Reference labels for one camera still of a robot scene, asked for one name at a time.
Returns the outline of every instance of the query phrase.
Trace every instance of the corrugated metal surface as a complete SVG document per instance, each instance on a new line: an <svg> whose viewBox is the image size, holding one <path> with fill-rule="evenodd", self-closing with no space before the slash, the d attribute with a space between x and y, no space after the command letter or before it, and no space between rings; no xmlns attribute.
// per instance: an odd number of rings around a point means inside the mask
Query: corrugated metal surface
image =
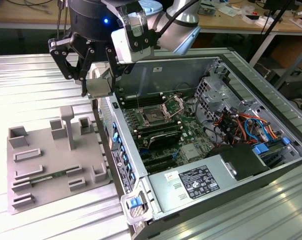
<svg viewBox="0 0 302 240"><path fill-rule="evenodd" d="M236 52L224 54L239 70L270 100L291 122L302 132L302 114L298 114L292 103L287 101L282 95L275 94L277 91L263 77L250 67Z"/></svg>
<svg viewBox="0 0 302 240"><path fill-rule="evenodd" d="M75 56L70 61L75 63ZM80 86L66 80L48 54L0 56L0 239L130 239L113 183L16 215L6 212L7 128L49 127L60 106L94 120Z"/></svg>
<svg viewBox="0 0 302 240"><path fill-rule="evenodd" d="M229 54L236 66L243 66L240 58ZM260 80L253 70L248 71L254 73L252 81ZM275 101L279 108L287 105L278 97ZM114 184L13 216L6 212L7 128L49 127L48 120L57 117L63 105L73 105L76 119L93 119L89 101L80 97L80 87L61 76L49 55L0 57L0 239L130 239ZM302 240L302 166L153 239Z"/></svg>
<svg viewBox="0 0 302 240"><path fill-rule="evenodd" d="M302 166L154 240L302 240Z"/></svg>

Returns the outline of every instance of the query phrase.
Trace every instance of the wooden desk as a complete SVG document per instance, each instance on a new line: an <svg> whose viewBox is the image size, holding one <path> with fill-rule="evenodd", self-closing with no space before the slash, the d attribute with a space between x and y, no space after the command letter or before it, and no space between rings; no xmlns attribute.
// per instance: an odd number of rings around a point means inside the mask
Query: wooden desk
<svg viewBox="0 0 302 240"><path fill-rule="evenodd" d="M13 0L16 3L23 3L22 0ZM57 0L53 0L45 5L48 8L41 8L35 6L38 9L45 9L52 12L52 14L47 14L42 11L37 11L26 6L19 6L12 4L6 0L0 2L0 28L12 28L12 29L30 29L31 27L36 27L36 29L55 29L58 16ZM62 12L61 23L64 24L64 12Z"/></svg>
<svg viewBox="0 0 302 240"><path fill-rule="evenodd" d="M243 0L241 3L237 3L240 6L253 6L258 15L263 16L267 10L262 9L255 3ZM302 36L302 28L295 25L290 21L293 15L290 12L286 12L283 16L283 21L277 23L273 28L272 32L265 39L263 44L260 46L252 60L251 65L255 65L259 58L262 56L264 51L270 45L276 35L298 35ZM200 21L199 26L202 28L202 33L224 33L224 34L261 34L262 27L256 24L248 24L242 20L241 15L234 17L228 16L220 11L216 11L215 16L203 16L199 15Z"/></svg>
<svg viewBox="0 0 302 240"><path fill-rule="evenodd" d="M264 16L264 12L267 10L262 9L255 3L243 0L241 3L237 3L240 6L253 6L255 7L255 12L260 16ZM293 15L290 12L286 12L281 23L277 23L273 28L275 33L290 33L292 35L302 34L302 28L295 25L290 21ZM203 32L213 32L212 30L219 30L223 33L225 32L246 32L249 34L260 34L262 27L256 24L248 24L242 20L242 15L236 15L234 17L228 16L220 11L216 11L215 16L203 16L199 15L200 21L199 26L202 28Z"/></svg>
<svg viewBox="0 0 302 240"><path fill-rule="evenodd" d="M22 0L14 0L17 3L22 3ZM47 3L48 10L52 14L46 14L41 11L30 9L26 6L18 6L6 0L0 3L0 28L12 29L56 29L58 8L57 0ZM240 6L254 6L255 11L259 15L264 15L265 10L257 6L255 3L243 0L237 3ZM216 11L215 16L199 15L199 26L202 28L202 33L229 33L229 34L260 34L262 27L256 24L247 24L242 20L241 15L230 17L222 12ZM250 64L254 65L262 56L263 52L269 46L276 35L302 35L302 28L290 21L291 16L284 16L283 21L278 23L271 34L261 45ZM63 28L64 14L61 16L61 26Z"/></svg>

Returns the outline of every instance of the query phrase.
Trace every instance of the power supply label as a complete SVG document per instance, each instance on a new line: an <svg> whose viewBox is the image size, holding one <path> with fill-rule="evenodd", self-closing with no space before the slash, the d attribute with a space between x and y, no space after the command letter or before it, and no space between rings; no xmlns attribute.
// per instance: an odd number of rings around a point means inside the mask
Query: power supply label
<svg viewBox="0 0 302 240"><path fill-rule="evenodd" d="M220 189L206 165L179 174L191 199L197 199Z"/></svg>

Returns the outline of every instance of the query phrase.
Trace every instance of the circuit board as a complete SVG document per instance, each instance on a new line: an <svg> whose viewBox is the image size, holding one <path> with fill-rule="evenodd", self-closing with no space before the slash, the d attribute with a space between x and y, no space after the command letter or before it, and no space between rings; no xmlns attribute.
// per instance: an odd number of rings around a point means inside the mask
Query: circuit board
<svg viewBox="0 0 302 240"><path fill-rule="evenodd" d="M165 96L167 99L173 97L172 94ZM179 103L170 100L165 104L166 110L173 115L181 109ZM161 104L138 107L134 109L124 109L127 125L132 133L133 139L139 149L141 158L146 169L151 173L161 172L163 168L151 170L149 166L154 163L160 164L161 161L174 161L174 166L182 166L191 162L201 160L214 147L210 137L203 132L203 127L196 121L192 111L188 105L183 102L184 109L179 113L167 118L162 113ZM158 126L160 124L179 123L178 131L181 131L181 137L178 142L159 149L148 149L146 139L134 134L134 131L142 130L150 126Z"/></svg>

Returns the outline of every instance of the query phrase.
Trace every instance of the motherboard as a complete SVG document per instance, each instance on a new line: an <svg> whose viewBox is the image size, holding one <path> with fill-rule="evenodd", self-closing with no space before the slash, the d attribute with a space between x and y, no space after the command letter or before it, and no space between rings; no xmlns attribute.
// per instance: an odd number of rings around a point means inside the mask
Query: motherboard
<svg viewBox="0 0 302 240"><path fill-rule="evenodd" d="M214 147L196 120L192 105L179 94L162 95L163 103L123 108L126 123L149 173L203 159Z"/></svg>

